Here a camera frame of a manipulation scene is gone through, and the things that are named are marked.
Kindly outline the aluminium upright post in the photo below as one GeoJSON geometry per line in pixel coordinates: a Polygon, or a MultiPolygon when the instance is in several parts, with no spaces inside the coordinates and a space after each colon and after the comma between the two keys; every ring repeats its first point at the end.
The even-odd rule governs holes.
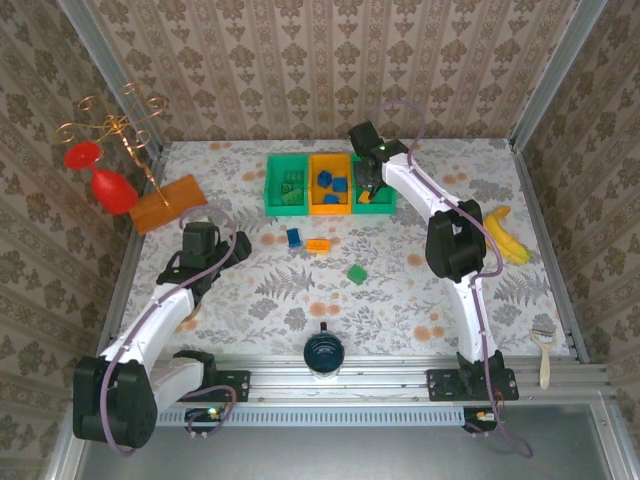
{"type": "Polygon", "coordinates": [[[116,58],[115,49],[109,44],[97,16],[91,11],[87,0],[57,0],[69,19],[91,59],[99,69],[118,105],[135,121],[136,131],[147,130],[151,139],[145,146],[152,161],[162,153],[163,141],[150,117],[142,85],[125,72],[125,63],[116,58]]]}
{"type": "Polygon", "coordinates": [[[608,0],[579,0],[510,138],[521,152],[531,139],[569,69],[597,23],[608,0]]]}

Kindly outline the orange plastic bin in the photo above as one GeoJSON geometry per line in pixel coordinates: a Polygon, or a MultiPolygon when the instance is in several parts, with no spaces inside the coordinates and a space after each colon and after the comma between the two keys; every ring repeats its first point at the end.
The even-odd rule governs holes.
{"type": "Polygon", "coordinates": [[[347,153],[312,154],[309,157],[308,175],[308,199],[309,212],[312,215],[349,215],[352,212],[353,183],[351,155],[347,153]],[[318,174],[326,170],[332,177],[346,177],[348,179],[348,191],[335,193],[330,186],[327,189],[317,184],[318,174]],[[339,197],[338,205],[323,205],[322,200],[326,194],[339,197]]]}

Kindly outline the red plastic wine glass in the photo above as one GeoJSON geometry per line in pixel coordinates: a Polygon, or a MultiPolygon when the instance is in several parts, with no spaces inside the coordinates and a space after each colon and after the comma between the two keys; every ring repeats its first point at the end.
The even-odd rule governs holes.
{"type": "Polygon", "coordinates": [[[90,170],[91,190],[108,213],[128,213],[136,205],[138,193],[119,173],[97,166],[102,153],[103,150],[95,142],[77,143],[66,152],[64,163],[74,170],[90,170]]]}

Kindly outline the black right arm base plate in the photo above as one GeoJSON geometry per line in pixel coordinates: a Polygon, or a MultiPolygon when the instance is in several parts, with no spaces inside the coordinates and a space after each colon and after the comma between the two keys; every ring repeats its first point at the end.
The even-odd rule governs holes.
{"type": "MultiPolygon", "coordinates": [[[[433,402],[445,401],[488,401],[485,374],[472,373],[466,377],[461,369],[432,369],[426,372],[429,399],[433,402]]],[[[490,383],[494,397],[501,394],[505,401],[519,399],[515,373],[511,369],[490,373],[490,383]]]]}

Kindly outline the brown wooden block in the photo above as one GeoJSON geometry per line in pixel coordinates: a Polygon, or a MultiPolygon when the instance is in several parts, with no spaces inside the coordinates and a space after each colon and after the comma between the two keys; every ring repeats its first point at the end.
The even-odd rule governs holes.
{"type": "Polygon", "coordinates": [[[136,231],[146,235],[178,219],[188,209],[206,203],[195,177],[187,175],[140,197],[129,216],[136,231]]]}

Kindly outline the small green plastic bin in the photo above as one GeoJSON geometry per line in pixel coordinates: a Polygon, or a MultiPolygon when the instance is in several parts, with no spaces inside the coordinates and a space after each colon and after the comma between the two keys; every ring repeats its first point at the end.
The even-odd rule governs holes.
{"type": "Polygon", "coordinates": [[[265,212],[270,217],[305,216],[309,210],[308,200],[309,156],[306,154],[277,154],[267,159],[267,169],[264,185],[265,212]],[[288,170],[303,170],[305,180],[303,184],[294,184],[304,191],[302,205],[285,206],[281,202],[281,184],[284,173],[288,170]]]}

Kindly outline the yellow banana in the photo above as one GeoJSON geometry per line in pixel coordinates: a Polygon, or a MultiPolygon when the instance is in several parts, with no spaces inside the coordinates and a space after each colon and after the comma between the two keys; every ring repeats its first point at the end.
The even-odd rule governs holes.
{"type": "Polygon", "coordinates": [[[501,221],[510,213],[509,206],[500,206],[484,219],[484,227],[493,238],[502,257],[511,263],[524,265],[529,262],[531,254],[512,234],[506,231],[501,221]]]}

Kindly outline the grey metal panel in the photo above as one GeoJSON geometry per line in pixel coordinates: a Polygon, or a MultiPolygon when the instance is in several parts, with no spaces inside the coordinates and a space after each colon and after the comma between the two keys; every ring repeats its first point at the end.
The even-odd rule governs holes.
{"type": "Polygon", "coordinates": [[[196,440],[159,428],[122,458],[63,427],[46,480],[640,480],[617,407],[513,406],[509,429],[532,447],[525,459],[499,434],[460,427],[223,427],[196,440]]]}

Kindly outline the dark blue mug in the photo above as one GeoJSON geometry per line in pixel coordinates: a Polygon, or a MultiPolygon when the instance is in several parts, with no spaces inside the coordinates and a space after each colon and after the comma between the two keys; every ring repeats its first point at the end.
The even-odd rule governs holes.
{"type": "Polygon", "coordinates": [[[310,336],[303,349],[303,359],[310,372],[318,379],[328,380],[338,375],[345,359],[341,340],[320,323],[319,331],[310,336]]]}

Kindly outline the cream vegetable peeler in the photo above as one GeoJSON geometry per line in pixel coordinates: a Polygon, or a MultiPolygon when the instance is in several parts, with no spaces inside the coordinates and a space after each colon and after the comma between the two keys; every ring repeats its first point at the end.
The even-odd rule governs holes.
{"type": "Polygon", "coordinates": [[[556,345],[556,334],[545,330],[532,328],[531,339],[540,350],[539,386],[547,390],[551,379],[550,355],[556,345]]]}

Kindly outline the large green plastic bin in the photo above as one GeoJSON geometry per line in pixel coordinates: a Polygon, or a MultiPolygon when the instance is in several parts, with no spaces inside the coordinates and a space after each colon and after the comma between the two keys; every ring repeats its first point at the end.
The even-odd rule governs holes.
{"type": "Polygon", "coordinates": [[[366,179],[366,170],[362,166],[361,159],[355,154],[351,154],[352,183],[353,183],[353,204],[352,213],[358,215],[384,214],[390,215],[396,212],[396,191],[390,187],[384,187],[375,200],[368,205],[358,204],[355,199],[355,186],[361,185],[366,179]]]}

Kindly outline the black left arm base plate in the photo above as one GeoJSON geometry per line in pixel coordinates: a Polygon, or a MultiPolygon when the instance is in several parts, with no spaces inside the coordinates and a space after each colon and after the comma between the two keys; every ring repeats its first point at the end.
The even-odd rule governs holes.
{"type": "Polygon", "coordinates": [[[201,383],[175,400],[178,402],[224,403],[232,400],[235,393],[237,402],[249,399],[251,373],[246,370],[223,370],[205,373],[201,383]]]}

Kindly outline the long aluminium base rail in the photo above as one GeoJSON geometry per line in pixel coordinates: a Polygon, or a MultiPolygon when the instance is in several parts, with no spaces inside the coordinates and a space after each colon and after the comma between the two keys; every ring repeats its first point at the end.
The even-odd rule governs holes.
{"type": "MultiPolygon", "coordinates": [[[[216,360],[219,371],[246,370],[251,373],[251,405],[356,406],[441,403],[481,405],[487,401],[445,401],[429,399],[426,372],[458,369],[453,357],[348,358],[334,378],[321,380],[298,357],[225,356],[216,360]]],[[[551,363],[547,390],[539,386],[539,362],[532,357],[509,358],[506,369],[515,373],[522,404],[557,405],[589,403],[614,396],[604,367],[568,359],[551,363]]]]}

